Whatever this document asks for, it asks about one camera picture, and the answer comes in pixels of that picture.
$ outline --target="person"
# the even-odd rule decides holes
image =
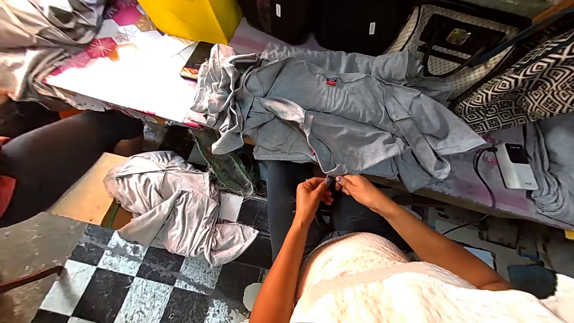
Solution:
[[[330,190],[312,165],[266,166],[274,262],[250,323],[563,322],[556,304],[513,290],[365,177],[338,176]],[[329,225],[316,217],[320,202],[332,208]],[[420,262],[408,260],[410,249]]]
[[[0,106],[3,111],[6,104]],[[14,129],[4,126],[6,131]],[[143,127],[141,120],[121,111],[85,111],[4,138],[0,144],[0,228],[49,209],[102,153],[130,156],[141,152]]]

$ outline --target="black leggings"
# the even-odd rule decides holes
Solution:
[[[86,111],[10,140],[0,174],[16,178],[0,228],[45,211],[120,140],[142,135],[143,123],[122,112]]]
[[[267,166],[267,217],[273,261],[277,257],[295,217],[297,185],[313,177],[313,164],[269,160]],[[351,232],[369,232],[387,238],[404,252],[412,251],[405,240],[379,214],[355,201],[341,191],[333,191],[331,220],[326,225],[317,218],[307,233],[304,257],[315,249],[331,232],[343,235]],[[321,202],[319,209],[325,209]]]

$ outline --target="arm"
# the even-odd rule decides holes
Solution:
[[[366,178],[346,175],[337,177],[337,182],[337,189],[342,187],[345,194],[384,217],[422,261],[445,268],[478,289],[512,289],[490,266],[400,207]]]
[[[283,246],[263,286],[259,290],[250,323],[289,322],[293,314],[293,302],[299,266],[307,239],[307,231],[315,218],[319,201],[331,204],[331,192],[327,190],[330,180],[312,178],[297,186],[297,211]]]

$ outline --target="black and white patterned bag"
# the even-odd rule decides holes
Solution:
[[[470,3],[428,1],[414,9],[387,52],[407,49],[423,60],[427,76],[453,81],[453,99],[487,75],[511,47],[477,66],[470,66],[471,59],[513,38],[529,25],[526,17]]]

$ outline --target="light gray fabric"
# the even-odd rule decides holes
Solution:
[[[57,96],[42,83],[96,36],[105,0],[0,0],[0,89],[16,101]]]
[[[263,53],[277,59],[268,61],[255,54],[235,56],[218,44],[202,65],[191,109],[220,130],[213,153],[241,147],[248,135],[257,144],[256,159],[314,161],[333,176],[399,176],[414,191],[448,176],[450,165],[441,155],[484,144],[445,106],[402,85],[443,89],[429,91],[437,97],[449,86],[415,78],[419,63],[408,53],[369,58],[274,48]],[[326,83],[330,78],[336,85]],[[229,86],[231,79],[237,82]]]
[[[134,215],[118,230],[128,241],[186,257],[203,255],[219,266],[241,255],[258,233],[241,224],[218,224],[219,193],[209,173],[171,151],[132,156],[110,170],[104,184]]]
[[[536,213],[574,225],[574,114],[527,124],[526,151],[539,187]]]

